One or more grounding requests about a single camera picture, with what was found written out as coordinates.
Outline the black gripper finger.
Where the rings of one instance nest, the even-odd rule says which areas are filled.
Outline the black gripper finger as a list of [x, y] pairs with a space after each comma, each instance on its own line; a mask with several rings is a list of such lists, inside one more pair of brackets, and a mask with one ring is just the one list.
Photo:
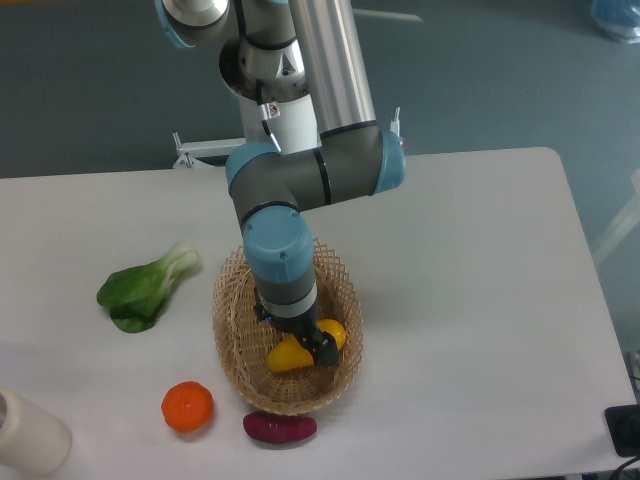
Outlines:
[[333, 367], [339, 361], [339, 349], [335, 338], [319, 328], [299, 335], [298, 342], [311, 355], [314, 366]]
[[257, 289], [254, 289], [254, 300], [255, 300], [255, 304], [253, 306], [253, 311], [254, 314], [256, 316], [256, 319], [259, 323], [271, 323], [272, 322], [272, 314], [271, 312], [266, 308], [262, 297], [259, 294], [259, 291]]

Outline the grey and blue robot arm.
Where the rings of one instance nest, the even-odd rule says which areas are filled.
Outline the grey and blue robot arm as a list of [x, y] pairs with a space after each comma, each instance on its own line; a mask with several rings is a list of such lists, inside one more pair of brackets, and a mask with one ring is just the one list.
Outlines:
[[242, 107], [243, 144], [225, 173], [255, 279], [255, 312], [329, 367], [336, 340], [318, 324], [307, 210], [398, 187], [397, 124], [376, 119], [347, 1], [159, 1], [180, 48], [221, 43], [219, 70]]

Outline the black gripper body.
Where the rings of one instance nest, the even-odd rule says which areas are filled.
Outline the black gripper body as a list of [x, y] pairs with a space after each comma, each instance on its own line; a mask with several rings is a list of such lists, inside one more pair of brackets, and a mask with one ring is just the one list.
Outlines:
[[277, 331], [306, 339], [312, 338], [320, 331], [318, 319], [317, 309], [309, 309], [294, 317], [281, 317], [273, 313], [267, 315], [268, 323]]

